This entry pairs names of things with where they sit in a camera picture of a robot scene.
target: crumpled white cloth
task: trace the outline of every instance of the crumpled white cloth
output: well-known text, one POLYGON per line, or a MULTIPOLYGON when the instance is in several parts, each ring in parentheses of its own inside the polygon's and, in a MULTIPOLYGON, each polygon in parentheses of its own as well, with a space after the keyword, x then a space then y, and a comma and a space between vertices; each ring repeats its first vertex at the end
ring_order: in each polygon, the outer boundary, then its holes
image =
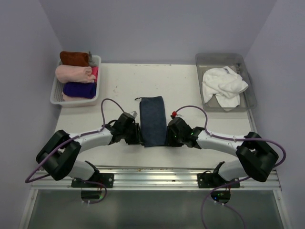
POLYGON ((203 97, 207 103, 215 94, 221 107, 240 105, 240 93, 248 88, 242 77, 230 67, 212 68, 203 74, 203 97))

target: plastic bin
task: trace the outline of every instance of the plastic bin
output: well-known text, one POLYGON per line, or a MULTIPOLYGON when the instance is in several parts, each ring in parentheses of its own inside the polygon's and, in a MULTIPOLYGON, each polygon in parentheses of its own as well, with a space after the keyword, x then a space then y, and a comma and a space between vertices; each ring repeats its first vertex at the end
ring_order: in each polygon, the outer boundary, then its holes
POLYGON ((200 95, 204 110, 210 112, 244 112, 257 106, 256 97, 242 55, 236 53, 199 53, 195 58, 200 95), (206 104, 204 103, 202 89, 203 74, 211 68, 222 68, 225 66, 229 66, 236 73, 240 74, 243 80, 249 85, 247 90, 240 94, 241 104, 235 108, 221 107, 218 104, 215 95, 213 95, 209 102, 206 104))
POLYGON ((97 104, 97 99, 99 97, 99 90, 100 90, 100 84, 101 84, 101 58, 100 56, 92 56, 95 63, 98 63, 99 71, 98 71, 98 78, 96 82, 96 95, 92 99, 86 99, 86 100, 79 100, 79 101, 64 101, 62 99, 62 90, 64 83, 61 83, 58 81, 57 77, 54 77, 53 81, 53 87, 51 91, 50 96, 50 102, 52 104, 58 104, 62 107, 77 107, 77 106, 94 106, 97 104))

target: dark blue towel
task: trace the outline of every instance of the dark blue towel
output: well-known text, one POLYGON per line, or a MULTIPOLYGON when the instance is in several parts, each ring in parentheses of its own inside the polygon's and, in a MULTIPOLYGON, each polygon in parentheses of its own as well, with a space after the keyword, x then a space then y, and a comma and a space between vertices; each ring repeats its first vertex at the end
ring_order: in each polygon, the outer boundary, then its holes
POLYGON ((164 146, 166 141, 166 118, 162 96, 141 98, 140 120, 144 146, 164 146))
POLYGON ((65 95, 92 99, 96 94, 96 83, 68 82, 63 87, 65 95))

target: stack of towels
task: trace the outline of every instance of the stack of towels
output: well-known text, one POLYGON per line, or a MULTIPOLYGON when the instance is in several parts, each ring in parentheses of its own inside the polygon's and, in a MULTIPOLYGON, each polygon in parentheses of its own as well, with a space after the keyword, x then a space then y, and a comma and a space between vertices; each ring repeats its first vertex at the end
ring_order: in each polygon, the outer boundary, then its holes
POLYGON ((90 52, 60 53, 61 65, 55 74, 59 82, 64 83, 62 98, 64 101, 92 99, 96 95, 96 83, 99 67, 94 63, 90 52))
POLYGON ((240 93, 248 88, 242 77, 230 67, 212 68, 203 74, 203 97, 207 103, 215 94, 221 107, 234 108, 240 105, 240 93))

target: table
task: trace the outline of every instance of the table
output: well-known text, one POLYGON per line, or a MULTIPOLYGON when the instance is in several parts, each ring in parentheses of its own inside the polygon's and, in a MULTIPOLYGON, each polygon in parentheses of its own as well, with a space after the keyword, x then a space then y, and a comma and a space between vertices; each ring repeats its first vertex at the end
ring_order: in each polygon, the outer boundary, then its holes
MULTIPOLYGON (((101 86, 98 104, 92 107, 62 108, 56 130, 80 133, 96 129, 102 124, 102 99, 117 101, 125 111, 137 111, 137 97, 161 95, 164 99, 167 122, 172 111, 184 105, 202 107, 195 65, 173 64, 113 64, 101 65, 101 86)), ((104 103, 106 121, 117 119, 121 111, 112 102, 104 103)), ((180 112, 192 128, 204 125, 201 111, 186 108, 180 112)), ((208 113, 208 128, 213 132, 246 135, 251 131, 248 113, 208 113)), ((214 150, 198 150, 186 146, 179 148, 128 146, 124 141, 111 146, 97 147, 78 156, 98 166, 115 167, 179 167, 214 168, 221 161, 233 160, 229 154, 214 150)))

